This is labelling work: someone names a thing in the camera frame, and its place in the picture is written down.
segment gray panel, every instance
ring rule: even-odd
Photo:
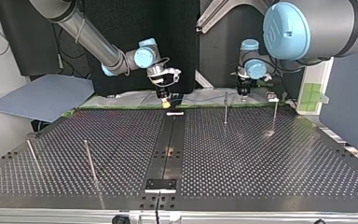
[[[53,122],[93,93],[90,80],[46,75],[0,98],[0,112]]]
[[[358,54],[335,60],[326,95],[321,122],[358,149]]]
[[[175,209],[358,212],[358,159],[310,121],[282,108],[269,135],[273,108],[224,111],[186,111]]]
[[[139,209],[163,120],[159,110],[76,113],[34,142],[37,161],[27,148],[0,160],[0,207]]]

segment metal table surface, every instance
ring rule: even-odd
[[[358,213],[358,159],[309,120],[224,111],[77,112],[33,141],[38,160],[26,145],[0,160],[0,208]],[[161,178],[176,193],[146,194]]]

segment black cable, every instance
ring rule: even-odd
[[[2,53],[0,53],[0,56],[6,54],[9,49],[10,49],[10,44],[7,43],[6,49]]]
[[[317,64],[322,63],[324,61],[320,60],[319,62],[316,62],[316,63],[303,63],[303,62],[301,62],[301,60],[297,60],[296,62],[301,64],[301,65],[304,65],[304,66],[314,66],[314,65],[317,65]]]
[[[57,40],[57,45],[58,45],[58,48],[59,48],[60,52],[63,55],[65,55],[66,57],[70,58],[70,59],[79,59],[79,58],[85,56],[86,53],[82,53],[82,54],[77,55],[77,56],[72,56],[72,55],[68,54],[67,52],[65,52],[65,50],[62,49],[62,46],[61,46],[62,31],[63,31],[63,29],[61,28],[61,30],[58,32],[58,40]]]
[[[159,215],[158,215],[159,196],[158,196],[158,199],[157,199],[157,206],[156,206],[156,212],[155,212],[156,213],[156,224],[159,224]]]
[[[297,103],[295,102],[295,98],[293,98],[293,96],[290,94],[289,90],[287,89],[286,85],[284,84],[282,74],[279,71],[278,71],[278,77],[281,79],[281,83],[282,83],[282,85],[284,87],[284,90],[287,92],[287,95],[289,95],[289,97],[292,100],[293,104],[295,104],[295,106],[297,107]]]
[[[79,71],[77,71],[77,70],[75,69],[75,67],[74,67],[71,63],[69,63],[69,62],[66,61],[65,59],[62,59],[62,61],[65,62],[70,68],[72,68],[71,76],[73,76],[75,72],[78,73],[78,74],[79,74],[81,77],[83,77],[83,78],[86,78],[87,75],[90,74],[90,73],[87,73],[86,76],[84,77]]]
[[[274,66],[275,66],[277,69],[279,69],[279,70],[281,70],[282,72],[284,72],[284,73],[297,73],[297,72],[301,71],[301,68],[297,68],[297,69],[282,68],[282,67],[279,66],[278,59],[275,59],[275,61],[274,61],[274,59],[271,57],[271,55],[269,55],[268,57],[269,57],[269,59],[272,61],[272,63],[274,63]]]
[[[326,222],[322,219],[319,219],[314,224],[326,224]]]
[[[276,66],[274,67],[274,71],[272,72],[272,75],[277,73],[278,77],[281,79],[281,83],[284,87],[284,90],[287,92],[287,95],[289,95],[290,99],[292,100],[293,104],[297,107],[297,103],[295,102],[295,98],[290,94],[289,90],[287,89],[286,85],[284,84],[282,73],[278,70],[278,59],[275,59],[275,62],[272,61]]]

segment vertical metal pin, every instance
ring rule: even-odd
[[[34,154],[34,147],[32,146],[32,143],[30,140],[27,140],[28,148],[31,150],[32,158],[34,160],[37,160],[36,154]]]
[[[89,157],[89,167],[91,169],[92,176],[94,177],[94,180],[98,180],[97,174],[95,173],[95,169],[94,169],[94,162],[92,161],[92,157],[91,157],[89,141],[84,140],[84,147],[86,148],[87,156]]]
[[[275,132],[275,121],[277,119],[278,103],[279,103],[279,101],[275,103],[274,120],[272,121],[272,131],[273,132]]]
[[[227,124],[227,113],[228,113],[228,92],[225,97],[225,124]]]

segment small metal part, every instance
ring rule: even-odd
[[[32,158],[34,160],[37,160],[36,154],[34,154],[34,147],[32,146],[32,143],[30,140],[27,140],[28,148],[31,150]]]
[[[275,92],[271,92],[271,91],[266,92],[266,98],[267,101],[270,103],[277,103],[277,102],[279,103],[278,96],[277,94],[275,94]]]
[[[148,179],[146,183],[145,193],[176,193],[175,179]]]
[[[94,162],[92,161],[92,157],[91,157],[89,141],[84,140],[84,147],[86,148],[87,156],[89,158],[89,168],[91,169],[92,176],[94,177],[94,180],[98,180],[97,174],[95,173],[95,169],[94,169]]]
[[[167,116],[183,116],[185,114],[184,111],[175,109],[167,112]]]

